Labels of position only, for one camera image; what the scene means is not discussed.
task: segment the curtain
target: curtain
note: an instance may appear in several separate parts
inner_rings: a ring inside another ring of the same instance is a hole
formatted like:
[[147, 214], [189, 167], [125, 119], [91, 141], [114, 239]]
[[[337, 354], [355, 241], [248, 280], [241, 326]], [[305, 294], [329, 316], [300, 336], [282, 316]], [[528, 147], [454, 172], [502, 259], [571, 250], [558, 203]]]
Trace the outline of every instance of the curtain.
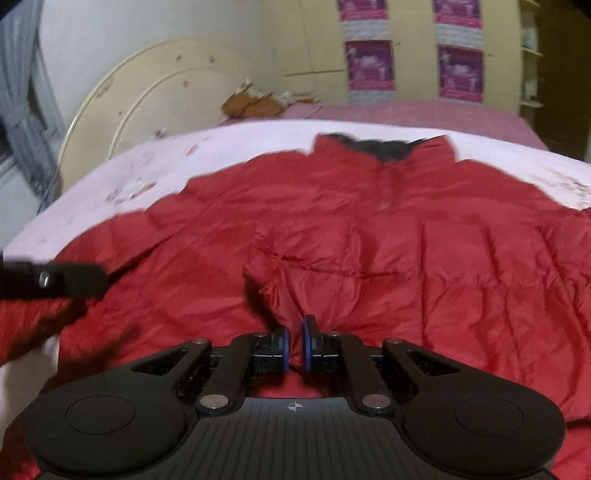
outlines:
[[17, 167], [41, 199], [40, 211], [61, 189], [57, 160], [27, 101], [42, 3], [22, 0], [0, 21], [0, 119]]

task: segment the curtain tieback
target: curtain tieback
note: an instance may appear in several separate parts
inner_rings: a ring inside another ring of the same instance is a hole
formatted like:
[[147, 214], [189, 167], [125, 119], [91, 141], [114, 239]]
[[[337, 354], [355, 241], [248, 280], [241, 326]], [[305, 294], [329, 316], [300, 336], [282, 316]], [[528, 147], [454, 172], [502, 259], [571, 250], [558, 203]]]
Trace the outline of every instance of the curtain tieback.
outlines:
[[31, 111], [29, 110], [28, 103], [16, 103], [8, 112], [6, 112], [5, 115], [2, 116], [6, 129], [12, 130], [19, 123], [25, 120], [30, 114]]

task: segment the curved headboard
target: curved headboard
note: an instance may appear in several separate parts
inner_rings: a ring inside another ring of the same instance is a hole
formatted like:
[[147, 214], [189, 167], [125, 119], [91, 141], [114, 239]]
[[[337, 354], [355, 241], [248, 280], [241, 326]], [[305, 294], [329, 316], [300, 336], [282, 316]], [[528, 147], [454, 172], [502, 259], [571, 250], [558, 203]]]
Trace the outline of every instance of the curved headboard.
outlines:
[[162, 135], [219, 124], [220, 107], [259, 68], [212, 40], [146, 48], [117, 65], [86, 98], [61, 146], [64, 190], [105, 160]]

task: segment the pink blanket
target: pink blanket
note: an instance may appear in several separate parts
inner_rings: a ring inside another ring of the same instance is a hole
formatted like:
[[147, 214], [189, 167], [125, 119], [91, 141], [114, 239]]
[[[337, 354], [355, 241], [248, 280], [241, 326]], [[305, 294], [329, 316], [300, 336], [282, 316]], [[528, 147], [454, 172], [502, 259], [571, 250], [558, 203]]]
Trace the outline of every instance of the pink blanket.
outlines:
[[282, 117], [440, 128], [548, 150], [529, 124], [516, 115], [495, 112], [480, 105], [442, 100], [342, 106], [296, 103]]

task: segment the purple poster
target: purple poster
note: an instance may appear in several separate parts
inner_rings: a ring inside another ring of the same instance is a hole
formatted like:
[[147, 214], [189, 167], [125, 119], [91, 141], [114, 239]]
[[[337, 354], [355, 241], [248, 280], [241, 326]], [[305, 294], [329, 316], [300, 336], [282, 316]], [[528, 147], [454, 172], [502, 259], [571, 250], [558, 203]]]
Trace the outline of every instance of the purple poster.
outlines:
[[436, 23], [482, 28], [480, 0], [433, 0], [433, 10]]
[[482, 103], [484, 66], [480, 50], [439, 45], [439, 96]]
[[337, 0], [341, 21], [384, 20], [388, 18], [386, 0]]
[[345, 42], [350, 90], [394, 90], [394, 61], [389, 40]]

